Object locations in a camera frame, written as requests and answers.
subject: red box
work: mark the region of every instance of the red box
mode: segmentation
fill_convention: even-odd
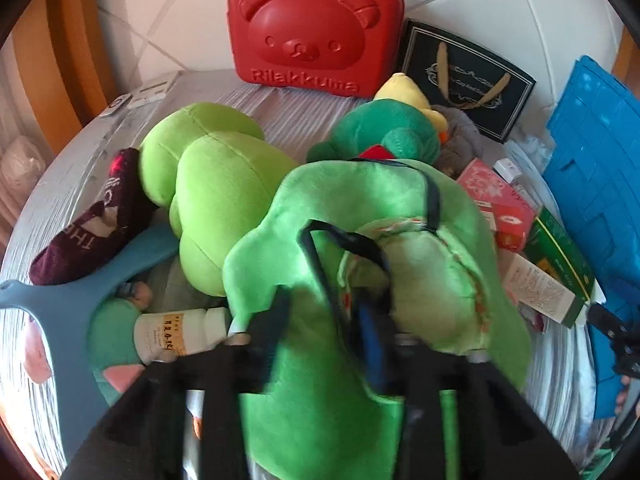
[[[458,183],[487,218],[498,247],[523,250],[536,213],[513,187],[478,158],[465,168]]]
[[[393,72],[404,0],[228,0],[227,16],[244,81],[370,98]]]

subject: gray plush toy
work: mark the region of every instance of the gray plush toy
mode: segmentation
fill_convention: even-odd
[[[482,158],[480,131],[469,116],[457,108],[433,105],[449,123],[449,140],[440,148],[434,168],[456,179],[475,158]]]

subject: gold ribbon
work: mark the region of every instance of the gold ribbon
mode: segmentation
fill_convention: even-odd
[[[511,74],[506,73],[479,101],[475,103],[457,104],[449,98],[449,53],[447,51],[447,44],[444,41],[440,42],[440,46],[438,47],[436,62],[438,66],[438,86],[440,92],[442,92],[443,97],[451,106],[459,108],[460,110],[473,110],[474,108],[484,106],[492,99],[498,97],[511,81]]]

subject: bed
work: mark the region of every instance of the bed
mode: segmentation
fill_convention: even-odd
[[[326,136],[332,124],[360,104],[314,91],[273,89],[242,83],[233,71],[183,74],[164,101],[92,121],[47,170],[28,201],[6,252],[0,282],[28,280],[31,259],[79,212],[93,203],[106,178],[113,154],[137,146],[162,118],[192,102],[231,105],[251,115],[266,139],[296,160]],[[489,163],[504,149],[486,141]],[[19,310],[0,311],[4,327],[0,347],[0,398],[15,406],[10,416],[23,420],[30,442],[52,468],[61,472],[68,457],[61,443],[54,381],[30,383],[17,359],[18,332],[25,319]],[[532,334],[534,359],[525,398],[567,450],[577,466],[590,453],[590,442],[603,430],[593,425],[594,374],[585,328],[551,326]]]

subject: yellow plush toy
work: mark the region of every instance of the yellow plush toy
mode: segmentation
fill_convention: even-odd
[[[378,99],[393,99],[418,108],[433,124],[440,137],[440,143],[444,144],[449,139],[447,120],[441,113],[431,109],[428,99],[409,76],[401,72],[393,74],[374,97],[374,100]]]

